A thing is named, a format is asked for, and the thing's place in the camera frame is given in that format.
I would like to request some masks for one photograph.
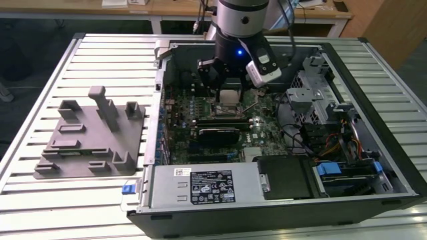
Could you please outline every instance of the warning label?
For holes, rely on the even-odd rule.
[[[230,170],[190,172],[190,203],[234,203],[234,185]]]

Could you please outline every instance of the metal bracket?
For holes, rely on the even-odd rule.
[[[305,114],[319,96],[315,95],[309,88],[289,88],[285,91],[285,97],[292,110],[297,114]]]
[[[153,45],[153,55],[154,55],[154,59],[158,61],[161,59],[164,59],[166,56],[169,56],[170,53],[170,41],[169,40],[157,40],[154,41],[154,45]]]
[[[264,193],[268,193],[270,191],[270,187],[269,187],[269,183],[268,183],[266,174],[260,174],[258,180],[260,180],[261,191]]]
[[[301,65],[304,67],[307,74],[312,73],[315,75],[317,75],[317,74],[324,75],[329,69],[329,65],[328,65],[327,61],[320,56],[312,56],[309,58],[305,58]]]
[[[339,104],[329,103],[329,105],[327,105],[325,107],[327,120],[336,121],[337,119],[335,117],[335,113],[345,113],[353,108],[355,106],[351,102],[339,103]]]

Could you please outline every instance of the blue latch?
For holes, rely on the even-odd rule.
[[[136,186],[134,186],[134,184],[122,185],[121,194],[122,195],[136,194]]]
[[[336,162],[324,162],[316,166],[319,175],[341,174],[340,166]]]
[[[373,167],[377,174],[383,172],[383,166],[379,161],[373,162]]]

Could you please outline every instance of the white label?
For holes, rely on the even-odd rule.
[[[343,16],[343,15],[336,15],[335,16],[337,19],[351,19],[352,16]]]
[[[233,193],[225,193],[224,194],[224,198],[233,198],[234,197],[234,194]]]
[[[128,11],[129,14],[148,14],[148,11]]]
[[[266,55],[260,56],[257,59],[261,64],[265,64],[269,62],[269,57]]]
[[[192,172],[190,168],[174,168],[173,176],[174,177],[188,177],[190,172]]]

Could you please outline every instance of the cable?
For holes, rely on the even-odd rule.
[[[282,133],[292,139],[295,140],[295,142],[305,149],[305,152],[309,156],[312,157],[317,157],[317,155],[315,154],[315,152],[309,149],[309,147],[300,141],[297,140],[286,131],[284,131],[281,129]]]
[[[355,139],[351,139],[351,141],[355,143],[355,150],[356,150],[356,154],[357,154],[357,157],[359,157],[359,160],[361,160],[361,156],[360,156],[360,151],[359,151],[359,142],[355,140]]]
[[[242,114],[246,110],[249,110],[258,102],[254,102],[250,106],[248,106],[240,113]]]
[[[240,115],[240,114],[241,114],[240,112],[225,111],[225,110],[222,110],[222,109],[220,109],[220,108],[214,108],[214,110],[216,110],[216,111],[221,111],[222,113],[226,113],[226,114],[229,114],[229,115]]]
[[[202,8],[208,7],[208,5],[205,4],[204,0],[200,0],[200,4],[201,4]]]
[[[353,141],[356,143],[356,151],[357,151],[359,159],[361,160],[361,143],[355,138],[352,138],[351,141]]]
[[[301,133],[297,132],[297,133],[295,133],[293,136],[292,136],[292,150],[296,148],[296,146],[295,146],[295,138],[296,138],[296,135],[301,135]]]
[[[327,138],[325,138],[325,148],[328,148],[328,145],[329,145],[329,138],[332,136],[336,136],[336,135],[337,135],[337,133],[332,133],[329,136],[327,136]]]
[[[297,5],[300,5],[300,7],[301,7],[301,12],[304,13],[304,24],[305,24],[305,23],[307,23],[305,8],[304,8],[304,6],[303,6],[300,3],[297,3]]]
[[[205,0],[202,3],[202,15],[201,15],[201,34],[205,32],[205,15],[206,15],[206,8],[208,8],[209,0]]]
[[[293,128],[299,129],[301,126],[293,123],[284,124],[280,128],[282,129],[285,126],[292,126]]]
[[[341,145],[340,143],[336,143],[333,147],[331,147],[329,149],[325,150],[324,153],[320,154],[320,156],[313,160],[315,162],[319,162],[320,160],[320,157],[331,154],[331,153],[335,153],[339,149],[341,148]]]
[[[200,13],[201,13],[201,0],[200,0],[200,5],[198,5],[198,13],[197,13],[197,21],[194,21],[193,25],[192,25],[192,34],[196,34],[197,29],[198,29],[198,22],[200,22]]]
[[[292,8],[291,0],[286,0],[286,4],[288,4],[289,10],[292,12],[292,18],[293,18],[293,21],[292,21],[292,24],[291,24],[288,16],[286,16],[286,13],[285,13],[285,10],[284,10],[284,8],[281,6],[280,0],[276,0],[276,2],[278,4],[278,6],[280,6],[281,15],[282,15],[282,18],[284,18],[284,21],[285,21],[285,24],[286,24],[286,34],[288,34],[288,37],[291,39],[291,45],[292,45],[292,54],[291,54],[289,60],[292,60],[293,56],[296,54],[296,44],[295,44],[293,34],[292,34],[292,30],[291,30],[292,24],[295,22],[293,8]]]

